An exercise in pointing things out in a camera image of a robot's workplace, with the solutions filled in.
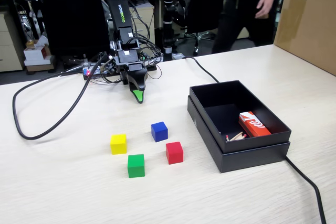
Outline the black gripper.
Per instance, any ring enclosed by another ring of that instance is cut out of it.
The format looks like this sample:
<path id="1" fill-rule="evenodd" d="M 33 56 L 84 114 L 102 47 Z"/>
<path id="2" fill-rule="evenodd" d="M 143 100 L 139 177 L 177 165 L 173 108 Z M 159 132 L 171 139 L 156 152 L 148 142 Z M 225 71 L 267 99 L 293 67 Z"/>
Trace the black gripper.
<path id="1" fill-rule="evenodd" d="M 131 93 L 138 103 L 143 103 L 148 71 L 142 62 L 117 62 L 116 72 L 127 78 Z"/>

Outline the bare hand of walking person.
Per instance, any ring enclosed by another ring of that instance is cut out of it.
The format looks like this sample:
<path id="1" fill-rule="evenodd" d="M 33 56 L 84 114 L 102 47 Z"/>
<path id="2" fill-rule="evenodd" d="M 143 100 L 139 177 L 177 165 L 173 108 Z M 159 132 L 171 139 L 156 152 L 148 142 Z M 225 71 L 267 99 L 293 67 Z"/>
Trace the bare hand of walking person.
<path id="1" fill-rule="evenodd" d="M 268 18 L 274 0 L 260 0 L 257 4 L 258 12 L 255 14 L 256 19 Z"/>

